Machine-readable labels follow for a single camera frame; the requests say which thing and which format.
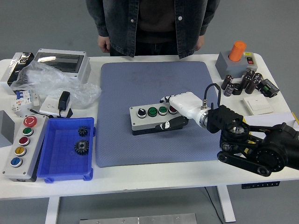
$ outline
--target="orange knob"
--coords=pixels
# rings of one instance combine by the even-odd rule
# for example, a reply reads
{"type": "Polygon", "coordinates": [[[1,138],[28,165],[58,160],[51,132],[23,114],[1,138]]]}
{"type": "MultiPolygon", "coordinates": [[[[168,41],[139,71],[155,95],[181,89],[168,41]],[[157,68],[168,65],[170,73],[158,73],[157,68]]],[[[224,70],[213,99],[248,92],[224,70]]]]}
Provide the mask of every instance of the orange knob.
{"type": "Polygon", "coordinates": [[[238,62],[243,56],[246,44],[243,41],[236,41],[228,58],[233,62],[238,62]]]}

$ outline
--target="hand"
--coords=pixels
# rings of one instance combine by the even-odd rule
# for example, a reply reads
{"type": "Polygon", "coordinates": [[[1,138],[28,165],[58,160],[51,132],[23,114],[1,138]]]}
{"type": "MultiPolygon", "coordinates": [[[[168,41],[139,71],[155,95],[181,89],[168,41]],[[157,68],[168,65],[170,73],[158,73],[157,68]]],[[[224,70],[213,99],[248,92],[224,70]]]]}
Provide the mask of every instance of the hand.
{"type": "Polygon", "coordinates": [[[103,53],[110,52],[110,40],[109,36],[100,36],[98,37],[98,46],[101,48],[103,53]]]}
{"type": "Polygon", "coordinates": [[[205,44],[205,36],[199,36],[197,43],[196,43],[196,48],[195,50],[199,50],[203,45],[205,44]]]}

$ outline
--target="blue plastic tray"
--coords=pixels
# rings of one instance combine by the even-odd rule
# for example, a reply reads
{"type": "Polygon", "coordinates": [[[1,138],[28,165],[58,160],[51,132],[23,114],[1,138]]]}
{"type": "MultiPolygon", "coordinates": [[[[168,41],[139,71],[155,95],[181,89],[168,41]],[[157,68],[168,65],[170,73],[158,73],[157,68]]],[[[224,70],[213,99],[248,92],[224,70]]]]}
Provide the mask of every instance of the blue plastic tray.
{"type": "Polygon", "coordinates": [[[44,178],[46,183],[77,179],[91,180],[94,136],[94,118],[49,119],[37,177],[44,178]],[[87,128],[87,135],[84,137],[78,133],[81,126],[87,128]],[[75,144],[80,140],[89,141],[88,154],[79,155],[75,151],[75,144]]]}

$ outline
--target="blue mat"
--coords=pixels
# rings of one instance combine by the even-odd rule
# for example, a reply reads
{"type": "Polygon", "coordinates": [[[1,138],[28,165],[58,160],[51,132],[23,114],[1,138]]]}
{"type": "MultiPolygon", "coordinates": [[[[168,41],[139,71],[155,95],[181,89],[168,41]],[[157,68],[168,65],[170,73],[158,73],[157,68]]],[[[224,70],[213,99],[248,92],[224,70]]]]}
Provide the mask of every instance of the blue mat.
{"type": "MultiPolygon", "coordinates": [[[[203,62],[107,63],[101,68],[96,132],[99,167],[216,160],[220,132],[209,133],[194,120],[181,130],[132,135],[129,108],[159,103],[164,96],[191,91],[203,99],[212,83],[203,62]]],[[[208,105],[217,105],[214,88],[208,105]]]]}

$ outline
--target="white table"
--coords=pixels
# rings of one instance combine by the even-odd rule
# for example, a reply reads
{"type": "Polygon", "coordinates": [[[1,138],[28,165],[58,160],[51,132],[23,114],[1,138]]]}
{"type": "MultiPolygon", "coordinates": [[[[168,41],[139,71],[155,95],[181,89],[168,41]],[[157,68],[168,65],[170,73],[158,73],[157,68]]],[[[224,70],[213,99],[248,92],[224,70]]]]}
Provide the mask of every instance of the white table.
{"type": "MultiPolygon", "coordinates": [[[[218,55],[193,55],[181,61],[203,61],[206,63],[212,81],[221,85],[222,80],[215,68],[218,55]]],[[[255,54],[258,64],[258,72],[264,78],[268,78],[274,84],[266,64],[260,55],[255,54]]],[[[166,62],[178,61],[177,56],[136,56],[130,57],[91,57],[91,74],[89,82],[100,84],[100,69],[105,63],[115,62],[166,62]]],[[[9,65],[10,60],[0,61],[0,78],[9,65]]],[[[8,95],[3,88],[0,88],[1,104],[0,110],[4,110],[16,123],[15,129],[18,130],[22,118],[18,118],[10,109],[10,101],[13,95],[8,95]]],[[[246,96],[221,97],[221,104],[234,110],[243,116],[250,115],[247,108],[243,105],[242,99],[246,96]]],[[[274,98],[268,99],[274,108],[274,113],[290,112],[281,92],[274,98]]],[[[98,102],[94,102],[88,110],[73,110],[73,117],[94,117],[97,120],[98,102]]],[[[0,166],[3,168],[11,147],[0,148],[0,166]]],[[[36,182],[13,182],[4,175],[0,175],[0,199],[22,199],[22,198],[42,198],[49,197],[48,213],[46,223],[55,223],[59,198],[61,196],[77,196],[92,194],[107,194],[129,191],[158,190],[158,189],[181,189],[204,186],[218,186],[221,202],[223,206],[226,222],[234,221],[234,214],[229,200],[226,185],[272,182],[299,179],[299,170],[285,167],[281,172],[272,173],[270,177],[262,177],[254,173],[230,166],[228,164],[214,161],[147,164],[133,166],[119,166],[99,168],[95,163],[93,155],[93,179],[91,181],[73,180],[54,182],[46,184],[43,179],[36,182]]]]}

